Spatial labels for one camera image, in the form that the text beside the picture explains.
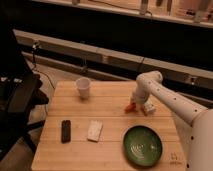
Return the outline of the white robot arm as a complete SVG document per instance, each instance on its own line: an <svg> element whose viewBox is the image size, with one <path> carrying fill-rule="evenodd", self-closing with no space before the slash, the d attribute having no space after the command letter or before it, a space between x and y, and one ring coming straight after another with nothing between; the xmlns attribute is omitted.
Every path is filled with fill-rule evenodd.
<svg viewBox="0 0 213 171"><path fill-rule="evenodd" d="M131 100L144 105L153 95L192 127L186 171L213 171L213 108L209 109L162 85L159 71L139 74Z"/></svg>

